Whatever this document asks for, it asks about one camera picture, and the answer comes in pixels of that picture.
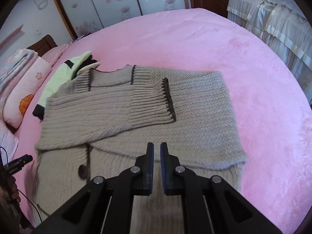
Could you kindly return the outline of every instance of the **bedspread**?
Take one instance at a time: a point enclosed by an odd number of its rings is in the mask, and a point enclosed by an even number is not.
[[[167,11],[123,21],[73,43],[53,69],[87,50],[102,71],[126,64],[221,71],[249,157],[241,193],[284,234],[296,230],[312,205],[312,111],[294,76],[265,43],[204,9]],[[18,131],[16,158],[35,154],[41,127],[32,111],[44,85]],[[29,196],[34,173],[32,163],[16,175]],[[31,217],[22,200],[22,210]]]

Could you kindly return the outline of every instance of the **black wire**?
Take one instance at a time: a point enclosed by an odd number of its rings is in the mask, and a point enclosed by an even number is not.
[[[37,213],[38,213],[38,216],[39,216],[39,218],[40,218],[40,221],[42,222],[40,213],[39,213],[38,209],[36,208],[36,206],[26,197],[26,195],[24,195],[24,197],[33,205],[33,207],[35,208],[35,210],[36,210]]]
[[[4,147],[1,147],[0,146],[0,149],[3,149],[4,151],[5,151],[5,153],[6,153],[6,155],[7,155],[7,151],[5,150],[5,148]]]

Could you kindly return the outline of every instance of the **bed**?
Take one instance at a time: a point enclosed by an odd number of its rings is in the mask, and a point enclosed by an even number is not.
[[[229,0],[227,11],[281,58],[312,104],[312,28],[295,1]]]
[[[312,111],[283,61],[258,37],[204,9],[133,18],[74,42],[35,94],[15,133],[14,158],[34,161],[16,174],[19,189],[32,198],[35,143],[41,125],[32,115],[44,85],[67,59],[91,50],[99,70],[142,65],[193,71],[221,71],[230,92],[241,144],[249,161],[241,194],[277,225],[293,233],[312,206]],[[21,208],[35,225],[23,196]]]

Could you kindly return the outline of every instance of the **sweater button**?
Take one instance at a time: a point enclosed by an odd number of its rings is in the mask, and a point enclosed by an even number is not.
[[[88,174],[87,167],[85,167],[83,164],[79,166],[79,169],[78,169],[79,177],[81,179],[87,179],[87,174]]]

